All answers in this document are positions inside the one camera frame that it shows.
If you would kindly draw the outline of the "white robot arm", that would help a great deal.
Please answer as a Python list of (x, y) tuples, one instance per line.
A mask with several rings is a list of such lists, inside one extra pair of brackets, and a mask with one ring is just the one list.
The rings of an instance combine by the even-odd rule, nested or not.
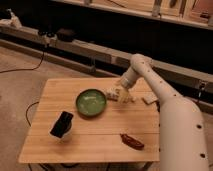
[(119, 101), (143, 77), (160, 103), (160, 171), (209, 171), (204, 119), (199, 107), (152, 69), (152, 59), (134, 54), (121, 76)]

